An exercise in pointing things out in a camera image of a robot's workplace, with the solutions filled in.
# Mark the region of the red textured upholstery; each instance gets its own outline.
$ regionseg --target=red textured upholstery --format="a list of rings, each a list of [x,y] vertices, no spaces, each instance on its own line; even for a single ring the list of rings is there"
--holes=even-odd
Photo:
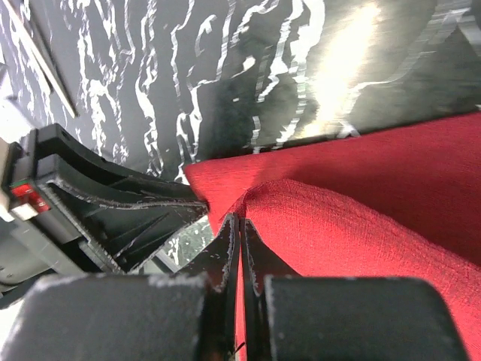
[[[215,232],[229,209],[245,214],[303,275],[430,281],[481,361],[479,134],[475,114],[202,162],[187,177]]]

